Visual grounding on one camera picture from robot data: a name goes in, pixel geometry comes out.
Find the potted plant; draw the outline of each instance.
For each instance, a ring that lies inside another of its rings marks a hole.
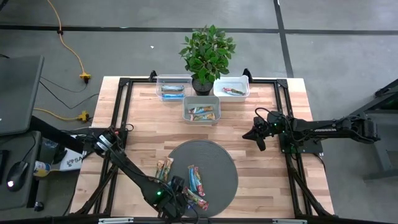
[[[228,60],[235,53],[236,44],[214,25],[194,29],[192,38],[185,36],[183,44],[186,47],[179,54],[187,62],[185,69],[193,73],[192,87],[198,96],[207,96],[220,74],[229,73]]]

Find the computer mouse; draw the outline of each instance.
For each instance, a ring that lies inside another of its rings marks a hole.
[[[7,175],[8,190],[16,192],[24,186],[28,166],[29,164],[25,161],[19,161],[12,165]]]

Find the concrete floor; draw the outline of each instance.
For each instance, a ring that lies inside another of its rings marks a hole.
[[[53,0],[67,26],[277,28],[272,0]],[[286,29],[396,30],[398,2],[394,0],[280,0]],[[44,0],[13,0],[0,12],[0,24],[57,25]],[[100,90],[105,75],[185,73],[177,52],[185,33],[66,32],[65,42],[75,49],[88,73],[87,90],[68,93],[48,86],[69,105]],[[256,77],[286,77],[279,34],[230,34],[237,54],[231,73],[249,68]],[[314,119],[339,118],[372,99],[373,93],[397,78],[398,36],[287,35],[294,77],[304,78]],[[83,87],[76,58],[59,42],[54,31],[0,30],[0,54],[10,57],[43,55],[42,76],[67,88]],[[42,87],[36,107],[64,116],[82,110],[94,113],[92,99],[74,110],[65,109]],[[46,114],[38,117],[60,129],[85,126],[65,123]],[[363,182],[378,171],[373,146],[351,140],[323,141],[326,174],[333,206],[343,218],[398,223],[397,179]],[[1,212],[3,219],[61,215],[69,202],[76,173],[52,176],[47,207]]]

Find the green leaves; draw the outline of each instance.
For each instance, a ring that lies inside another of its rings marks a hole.
[[[209,34],[214,36],[216,34],[216,27],[214,25],[211,25],[210,29],[209,29]]]
[[[227,54],[227,53],[228,53],[228,51],[225,50],[225,49],[217,49],[217,52],[218,52],[220,55],[224,55],[224,54]]]
[[[213,83],[221,74],[228,74],[229,59],[234,53],[236,44],[232,37],[225,37],[225,31],[217,29],[214,25],[204,29],[194,29],[192,38],[184,37],[186,45],[180,51],[186,61],[185,69],[192,72],[192,78],[200,83]]]
[[[220,68],[220,72],[221,72],[222,74],[224,74],[224,75],[229,74],[229,70],[226,69],[226,68]]]
[[[210,62],[211,62],[211,63],[216,63],[217,60],[218,60],[218,57],[217,57],[217,56],[210,58]]]
[[[193,59],[193,61],[199,65],[203,64],[203,62],[197,58]]]
[[[180,51],[180,53],[178,53],[179,55],[183,56],[185,53],[187,53],[188,49],[184,48]]]
[[[200,83],[201,84],[205,84],[205,82],[206,82],[206,77],[205,77],[206,76],[206,69],[204,67],[199,71],[198,76],[199,76]]]
[[[211,69],[213,68],[213,66],[212,66],[210,63],[208,63],[208,64],[206,65],[206,68],[207,68],[208,70],[211,71]]]

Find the plug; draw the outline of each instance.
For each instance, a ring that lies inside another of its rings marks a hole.
[[[78,116],[78,119],[82,122],[87,122],[90,118],[90,115],[87,111],[82,111],[81,114]]]
[[[88,84],[88,80],[91,79],[91,75],[83,72],[81,75],[79,75],[80,78],[82,78],[86,84]]]

